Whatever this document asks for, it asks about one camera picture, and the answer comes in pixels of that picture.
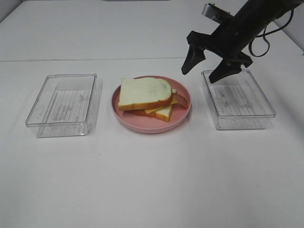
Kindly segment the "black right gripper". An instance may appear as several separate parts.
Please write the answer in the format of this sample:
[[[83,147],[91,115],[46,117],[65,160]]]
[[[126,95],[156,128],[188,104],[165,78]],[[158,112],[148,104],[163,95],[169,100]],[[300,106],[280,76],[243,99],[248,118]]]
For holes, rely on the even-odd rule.
[[[182,74],[188,74],[205,60],[205,49],[222,58],[209,76],[210,83],[240,73],[241,65],[248,67],[252,64],[251,58],[242,50],[269,23],[301,3],[300,0],[248,0],[232,19],[220,23],[212,34],[192,31],[187,36],[189,49],[181,67]]]

